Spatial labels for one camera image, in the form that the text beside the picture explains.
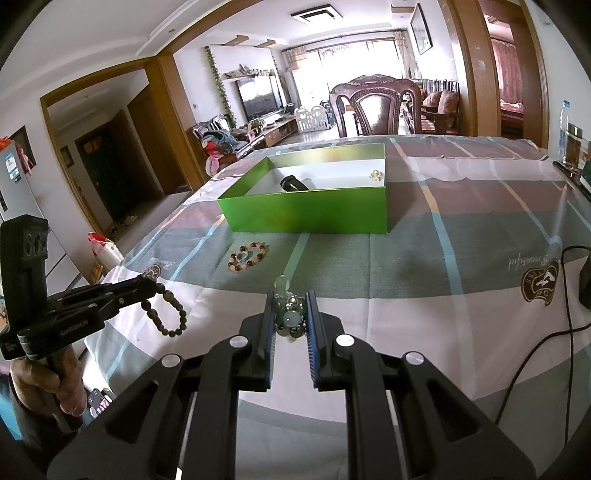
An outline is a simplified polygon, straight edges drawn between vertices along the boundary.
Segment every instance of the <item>tiled floor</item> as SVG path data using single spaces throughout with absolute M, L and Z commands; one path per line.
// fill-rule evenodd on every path
M 339 130 L 336 125 L 330 130 L 320 130 L 318 132 L 296 133 L 283 139 L 278 145 L 291 145 L 301 142 L 317 142 L 318 140 L 333 140 L 339 137 Z
M 113 240 L 115 245 L 122 254 L 127 255 L 190 195 L 191 192 L 173 193 L 160 200 L 139 203 L 129 212 L 129 215 L 137 215 L 138 219 L 129 226 L 117 227 L 118 233 Z
M 347 124 L 347 133 L 352 131 L 356 133 L 355 124 Z M 400 118 L 398 123 L 398 135 L 408 135 L 408 128 L 403 118 Z M 337 126 L 333 126 L 330 130 L 321 130 L 318 132 L 296 133 L 290 135 L 286 139 L 278 143 L 278 145 L 291 145 L 302 142 L 317 142 L 319 140 L 333 140 L 339 137 L 339 130 Z

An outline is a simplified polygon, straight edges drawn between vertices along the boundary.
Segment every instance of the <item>plaid bedsheet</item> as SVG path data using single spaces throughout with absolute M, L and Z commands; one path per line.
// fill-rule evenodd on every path
M 265 156 L 344 143 L 383 142 L 387 235 L 234 233 L 217 197 Z M 313 288 L 321 310 L 377 351 L 420 351 L 490 417 L 527 352 L 567 327 L 561 250 L 591 244 L 591 205 L 528 141 L 469 137 L 362 137 L 256 151 L 190 197 L 113 270 L 135 277 L 152 264 L 188 312 L 181 337 L 164 338 L 139 305 L 87 338 L 114 392 L 155 359 L 200 355 L 264 308 L 285 274 L 292 291 Z M 231 252 L 258 241 L 268 256 L 242 272 Z M 585 252 L 569 252 L 575 325 L 589 321 L 576 300 Z M 168 327 L 175 311 L 154 307 Z M 591 341 L 575 337 L 571 432 L 590 402 Z M 347 478 L 344 394 L 313 390 L 306 341 L 278 338 L 272 388 L 241 393 L 237 478 Z M 522 373 L 502 429 L 543 471 L 561 450 L 568 338 L 547 342 Z

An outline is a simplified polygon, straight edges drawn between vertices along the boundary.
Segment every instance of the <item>black cable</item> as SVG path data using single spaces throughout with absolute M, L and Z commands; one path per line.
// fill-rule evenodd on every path
M 517 373 L 515 374 L 515 376 L 511 380 L 511 383 L 509 385 L 509 388 L 507 389 L 507 392 L 505 393 L 505 398 L 503 398 L 503 403 L 501 404 L 501 408 L 499 409 L 499 413 L 496 416 L 496 420 L 495 420 L 495 424 L 498 425 L 499 422 L 501 421 L 501 417 L 503 415 L 503 412 L 505 411 L 505 407 L 507 405 L 507 402 L 509 401 L 509 396 L 511 395 L 511 392 L 513 391 L 513 387 L 515 386 L 515 383 L 517 383 L 517 379 L 519 378 L 519 375 L 521 374 L 521 372 L 525 368 L 527 362 L 530 361 L 530 358 L 537 351 L 537 349 L 540 348 L 544 343 L 546 343 L 551 338 L 562 336 L 562 335 L 570 335 L 569 391 L 568 391 L 567 398 L 566 398 L 566 423 L 564 426 L 564 445 L 566 445 L 569 441 L 570 397 L 571 397 L 571 392 L 572 392 L 572 388 L 573 388 L 573 370 L 574 370 L 574 337 L 573 337 L 573 335 L 575 333 L 579 333 L 584 330 L 587 330 L 588 328 L 591 327 L 591 322 L 589 322 L 587 325 L 573 329 L 573 321 L 570 317 L 569 293 L 568 293 L 567 286 L 566 286 L 566 270 L 564 269 L 564 254 L 566 252 L 568 252 L 569 250 L 574 250 L 574 249 L 579 249 L 579 248 L 591 252 L 591 248 L 589 248 L 589 247 L 584 247 L 583 245 L 572 245 L 572 246 L 566 247 L 564 250 L 562 250 L 562 255 L 560 256 L 560 267 L 562 268 L 562 277 L 564 280 L 564 301 L 566 303 L 566 316 L 569 321 L 569 329 L 568 330 L 561 330 L 559 332 L 554 332 L 549 335 L 546 335 L 531 350 L 531 352 L 528 353 L 528 355 L 525 357 L 525 360 L 523 361 L 521 366 L 517 369 Z

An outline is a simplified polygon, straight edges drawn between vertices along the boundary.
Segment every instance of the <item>television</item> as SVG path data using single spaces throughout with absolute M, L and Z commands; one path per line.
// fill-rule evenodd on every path
M 239 79 L 236 84 L 248 121 L 284 108 L 275 76 Z

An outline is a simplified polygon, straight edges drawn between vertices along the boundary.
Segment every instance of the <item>green box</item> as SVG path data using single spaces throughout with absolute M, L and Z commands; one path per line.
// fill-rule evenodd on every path
M 369 178 L 374 170 L 382 173 L 380 181 Z M 281 191 L 278 181 L 289 174 L 315 189 Z M 266 157 L 217 202 L 235 232 L 387 233 L 385 146 L 343 145 Z

